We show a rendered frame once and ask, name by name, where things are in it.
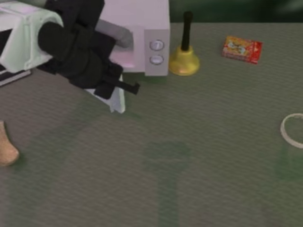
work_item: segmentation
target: dial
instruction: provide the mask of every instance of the dial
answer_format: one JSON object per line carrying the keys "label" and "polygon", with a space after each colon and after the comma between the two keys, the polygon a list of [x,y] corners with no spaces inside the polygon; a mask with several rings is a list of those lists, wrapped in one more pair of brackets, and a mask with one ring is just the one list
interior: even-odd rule
{"label": "dial", "polygon": [[164,62],[164,58],[161,55],[154,55],[151,57],[150,61],[154,65],[161,65]]}
{"label": "dial", "polygon": [[150,48],[153,51],[160,51],[164,48],[164,42],[162,42],[161,40],[156,40],[151,42]]}

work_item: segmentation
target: red and yellow package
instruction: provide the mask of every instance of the red and yellow package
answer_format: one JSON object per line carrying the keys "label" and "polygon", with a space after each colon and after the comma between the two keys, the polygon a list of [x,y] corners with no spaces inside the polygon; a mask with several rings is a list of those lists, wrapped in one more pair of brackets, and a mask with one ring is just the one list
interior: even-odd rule
{"label": "red and yellow package", "polygon": [[257,64],[261,49],[261,42],[228,36],[226,37],[222,56]]}

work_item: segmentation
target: white cable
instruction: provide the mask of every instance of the white cable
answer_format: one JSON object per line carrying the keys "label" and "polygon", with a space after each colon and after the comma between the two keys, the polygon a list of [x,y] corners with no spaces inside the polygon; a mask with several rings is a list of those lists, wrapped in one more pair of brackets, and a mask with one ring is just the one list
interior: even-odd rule
{"label": "white cable", "polygon": [[283,138],[291,145],[293,145],[294,147],[296,148],[300,148],[300,149],[303,149],[303,143],[299,143],[297,141],[294,141],[292,138],[289,137],[289,135],[286,133],[286,130],[285,130],[285,122],[290,119],[290,118],[301,118],[303,119],[303,113],[295,113],[295,114],[291,114],[291,115],[288,115],[286,118],[284,118],[284,120],[282,121],[282,124],[281,124],[281,134],[283,136]]}

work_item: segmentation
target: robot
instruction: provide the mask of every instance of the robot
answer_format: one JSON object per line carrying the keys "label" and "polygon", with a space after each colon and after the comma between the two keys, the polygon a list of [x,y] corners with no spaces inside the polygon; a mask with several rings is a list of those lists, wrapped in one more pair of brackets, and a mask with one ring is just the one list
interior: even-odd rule
{"label": "robot", "polygon": [[38,68],[105,100],[116,87],[136,95],[140,85],[124,83],[123,68],[109,60],[118,40],[95,30],[104,5],[104,0],[47,0],[41,8],[2,1],[0,85]]}

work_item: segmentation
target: gray table surface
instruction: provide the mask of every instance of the gray table surface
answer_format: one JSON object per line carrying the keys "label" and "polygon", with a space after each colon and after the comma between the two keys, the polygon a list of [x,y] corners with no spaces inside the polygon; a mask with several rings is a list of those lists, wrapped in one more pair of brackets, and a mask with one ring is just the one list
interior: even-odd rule
{"label": "gray table surface", "polygon": [[[221,57],[227,35],[264,42],[259,64]],[[303,112],[302,37],[302,24],[193,24],[200,71],[126,75],[142,88],[122,115],[41,71],[2,87],[22,156],[0,169],[0,226],[302,227],[303,153],[279,132]]]}

